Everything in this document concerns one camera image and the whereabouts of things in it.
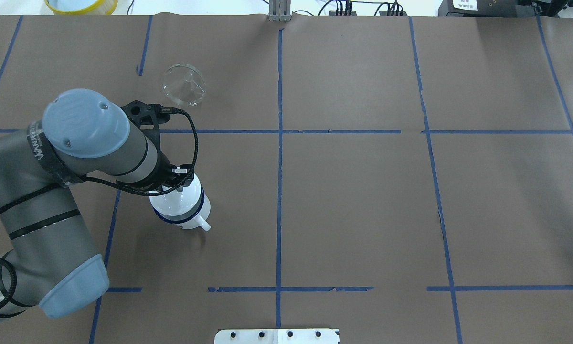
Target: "white metal plate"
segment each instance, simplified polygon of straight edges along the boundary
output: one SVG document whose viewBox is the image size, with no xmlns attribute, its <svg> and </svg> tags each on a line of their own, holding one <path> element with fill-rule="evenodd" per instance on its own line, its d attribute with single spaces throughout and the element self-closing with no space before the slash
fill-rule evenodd
<svg viewBox="0 0 573 344">
<path fill-rule="evenodd" d="M 214 344 L 339 344 L 339 333 L 338 329 L 231 329 L 219 331 Z"/>
</svg>

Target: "metal bracket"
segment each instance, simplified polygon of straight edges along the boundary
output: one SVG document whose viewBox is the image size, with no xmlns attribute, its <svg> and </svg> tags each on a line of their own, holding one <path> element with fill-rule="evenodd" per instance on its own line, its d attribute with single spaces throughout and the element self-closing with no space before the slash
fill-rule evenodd
<svg viewBox="0 0 573 344">
<path fill-rule="evenodd" d="M 291 0 L 269 0 L 269 21 L 290 22 Z"/>
<path fill-rule="evenodd" d="M 338 329 L 221 330 L 214 344 L 339 344 Z"/>
</svg>

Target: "white label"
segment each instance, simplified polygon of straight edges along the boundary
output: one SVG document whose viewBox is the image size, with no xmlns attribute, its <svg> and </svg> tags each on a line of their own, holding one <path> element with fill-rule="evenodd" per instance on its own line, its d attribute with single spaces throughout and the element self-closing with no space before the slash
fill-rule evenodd
<svg viewBox="0 0 573 344">
<path fill-rule="evenodd" d="M 477 0 L 452 0 L 452 4 L 457 9 L 477 11 Z"/>
</svg>

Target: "blue joint cover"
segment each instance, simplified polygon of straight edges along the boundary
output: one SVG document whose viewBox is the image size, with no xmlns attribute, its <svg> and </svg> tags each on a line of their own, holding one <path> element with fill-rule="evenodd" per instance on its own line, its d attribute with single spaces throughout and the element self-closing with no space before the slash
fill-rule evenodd
<svg viewBox="0 0 573 344">
<path fill-rule="evenodd" d="M 49 318 L 61 318 L 96 301 L 109 284 L 102 255 L 95 255 L 55 285 L 39 306 Z"/>
<path fill-rule="evenodd" d="M 105 157 L 129 137 L 129 119 L 121 108 L 83 88 L 66 91 L 50 103 L 42 128 L 58 151 L 84 159 Z"/>
</svg>

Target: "yellow bowl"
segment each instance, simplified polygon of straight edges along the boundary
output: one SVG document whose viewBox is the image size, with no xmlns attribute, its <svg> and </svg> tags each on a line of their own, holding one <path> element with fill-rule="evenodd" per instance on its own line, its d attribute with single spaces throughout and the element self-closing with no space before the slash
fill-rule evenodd
<svg viewBox="0 0 573 344">
<path fill-rule="evenodd" d="M 75 0 L 67 1 L 61 0 L 61 3 L 75 4 Z M 60 0 L 44 0 L 44 3 L 55 13 L 56 15 L 110 15 L 117 7 L 118 0 L 96 0 L 93 4 L 87 7 L 77 9 L 75 6 L 60 6 Z"/>
</svg>

